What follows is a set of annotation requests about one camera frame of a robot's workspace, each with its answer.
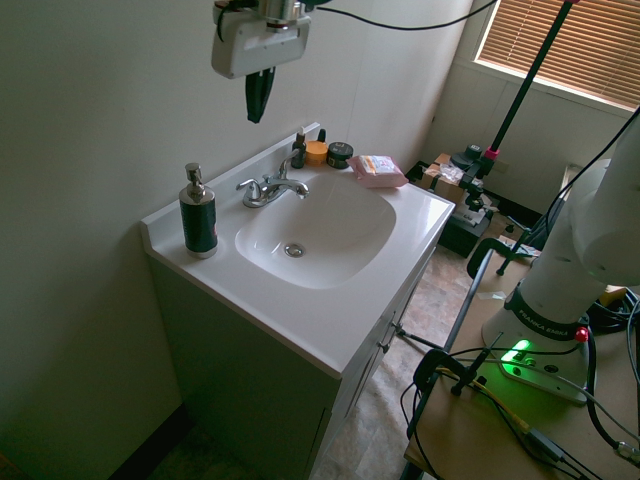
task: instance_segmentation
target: orange jar lid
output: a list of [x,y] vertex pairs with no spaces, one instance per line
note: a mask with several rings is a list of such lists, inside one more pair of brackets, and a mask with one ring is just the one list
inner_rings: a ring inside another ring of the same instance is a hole
[[317,140],[311,140],[307,142],[307,153],[305,156],[305,163],[311,166],[320,166],[327,160],[327,153],[329,147],[324,142]]

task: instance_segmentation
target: soap dispenser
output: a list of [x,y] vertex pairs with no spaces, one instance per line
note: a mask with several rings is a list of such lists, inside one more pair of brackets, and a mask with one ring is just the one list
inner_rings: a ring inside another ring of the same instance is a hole
[[202,184],[202,171],[197,163],[185,166],[191,182],[180,191],[180,213],[187,252],[196,258],[209,258],[216,253],[216,195]]

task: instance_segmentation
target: faucet handle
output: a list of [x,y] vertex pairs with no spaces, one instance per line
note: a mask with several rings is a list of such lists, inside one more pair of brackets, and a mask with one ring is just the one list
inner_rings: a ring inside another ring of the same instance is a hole
[[257,200],[260,198],[261,190],[260,190],[260,184],[258,183],[257,180],[254,180],[253,178],[250,178],[249,180],[245,180],[244,182],[236,185],[236,190],[242,190],[244,187],[247,187],[247,191],[244,194],[245,198],[248,198],[251,200]]

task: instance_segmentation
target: drain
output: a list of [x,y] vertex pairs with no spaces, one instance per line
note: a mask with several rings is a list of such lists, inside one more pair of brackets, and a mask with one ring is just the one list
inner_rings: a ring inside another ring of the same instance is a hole
[[284,246],[284,253],[293,258],[300,258],[304,255],[304,247],[297,243],[287,243]]

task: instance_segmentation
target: floor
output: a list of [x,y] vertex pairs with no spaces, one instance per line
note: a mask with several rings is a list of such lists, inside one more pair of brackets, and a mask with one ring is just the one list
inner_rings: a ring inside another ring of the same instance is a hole
[[[503,233],[507,220],[496,214],[485,236]],[[471,285],[467,260],[438,246],[403,318],[404,328],[443,344]],[[408,444],[400,394],[427,347],[396,338],[383,363],[321,461],[312,480],[386,480],[400,477]],[[405,407],[410,399],[405,398]],[[195,427],[148,480],[259,480],[224,447]]]

